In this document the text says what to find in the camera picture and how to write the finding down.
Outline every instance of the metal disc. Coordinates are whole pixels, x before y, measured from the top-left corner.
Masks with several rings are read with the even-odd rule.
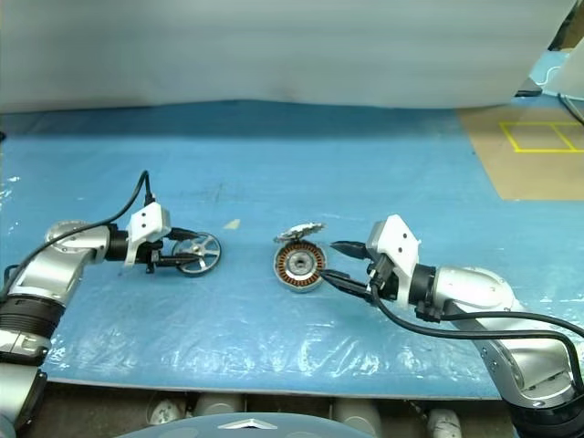
[[[214,235],[197,233],[198,236],[190,240],[177,242],[172,249],[172,254],[195,254],[196,260],[177,269],[189,276],[202,276],[217,266],[221,258],[221,244]]]
[[[292,228],[286,230],[284,233],[279,234],[274,238],[274,242],[284,244],[287,242],[297,242],[300,239],[306,237],[307,235],[312,235],[319,232],[325,227],[324,224],[310,222],[308,224],[300,224],[293,226]]]

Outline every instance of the copper coil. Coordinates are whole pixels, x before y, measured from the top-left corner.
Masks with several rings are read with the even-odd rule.
[[[314,257],[316,269],[308,278],[298,280],[291,277],[287,272],[287,260],[293,253],[303,251],[308,252]],[[319,279],[318,271],[325,268],[325,257],[320,248],[310,242],[296,242],[288,244],[281,248],[276,256],[276,272],[285,283],[293,287],[309,287],[314,285]]]

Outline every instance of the plastic sheet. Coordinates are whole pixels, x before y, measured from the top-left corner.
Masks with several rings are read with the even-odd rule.
[[[116,211],[142,169],[174,225],[224,245],[202,278],[89,266],[44,366],[53,380],[497,395],[470,342],[405,332],[329,286],[282,287],[272,238],[306,221],[328,224],[315,235],[325,245],[366,239],[374,221],[399,213],[422,239],[422,263],[492,269],[529,308],[582,323],[584,205],[499,199],[451,111],[226,102],[4,122],[3,266],[54,222]],[[235,219],[237,229],[224,229]],[[328,265],[365,276],[365,263],[332,251]]]

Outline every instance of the cardboard surface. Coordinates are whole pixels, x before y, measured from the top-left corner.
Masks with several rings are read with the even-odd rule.
[[[584,200],[584,127],[566,111],[496,107],[459,115],[501,198]]]

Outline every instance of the yellow tape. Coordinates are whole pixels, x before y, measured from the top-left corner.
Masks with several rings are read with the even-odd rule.
[[[566,137],[566,135],[558,129],[558,126],[580,126],[579,123],[575,121],[500,121],[499,126],[516,153],[584,153],[584,149],[578,149],[574,146],[574,143]],[[567,149],[529,149],[522,148],[519,143],[513,137],[513,134],[509,130],[509,126],[548,126],[552,129],[556,135],[568,146]]]

